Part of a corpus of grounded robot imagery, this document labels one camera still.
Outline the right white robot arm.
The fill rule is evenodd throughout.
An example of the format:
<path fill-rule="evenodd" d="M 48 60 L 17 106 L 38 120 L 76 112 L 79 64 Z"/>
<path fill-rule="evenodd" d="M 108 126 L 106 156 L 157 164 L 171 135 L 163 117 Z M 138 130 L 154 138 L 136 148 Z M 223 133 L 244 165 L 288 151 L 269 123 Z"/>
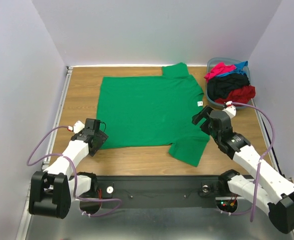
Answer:
<path fill-rule="evenodd" d="M 288 234 L 294 230 L 294 183 L 268 164 L 249 140 L 233 130 L 231 120 L 235 115 L 236 107 L 228 102 L 223 110 L 207 105 L 192 117 L 192 123 L 201 123 L 200 129 L 213 138 L 222 153 L 254 178 L 249 181 L 239 172 L 228 170 L 218 178 L 218 192 L 243 197 L 251 202 L 252 213 L 256 208 L 261 209 L 277 230 Z"/>

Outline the green t shirt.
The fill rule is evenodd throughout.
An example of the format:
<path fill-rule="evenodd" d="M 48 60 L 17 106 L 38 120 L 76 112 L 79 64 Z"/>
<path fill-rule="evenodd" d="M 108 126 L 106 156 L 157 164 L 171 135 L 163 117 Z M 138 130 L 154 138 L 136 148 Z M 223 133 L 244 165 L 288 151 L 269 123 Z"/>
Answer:
<path fill-rule="evenodd" d="M 104 77 L 96 114 L 106 124 L 103 148 L 169 146 L 173 158 L 198 166 L 209 136 L 192 117 L 203 96 L 182 62 L 158 76 Z"/>

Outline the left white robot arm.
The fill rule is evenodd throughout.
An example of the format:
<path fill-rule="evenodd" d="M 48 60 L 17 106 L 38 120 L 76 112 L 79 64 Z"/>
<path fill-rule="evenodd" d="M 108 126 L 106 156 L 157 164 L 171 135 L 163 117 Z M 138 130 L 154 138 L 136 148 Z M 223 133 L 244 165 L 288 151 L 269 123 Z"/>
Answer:
<path fill-rule="evenodd" d="M 76 166 L 86 156 L 94 156 L 107 140 L 101 124 L 98 119 L 88 118 L 67 127 L 74 134 L 67 148 L 55 155 L 57 159 L 51 166 L 32 175 L 30 214 L 64 219 L 78 196 L 102 195 L 94 173 L 75 172 Z"/>

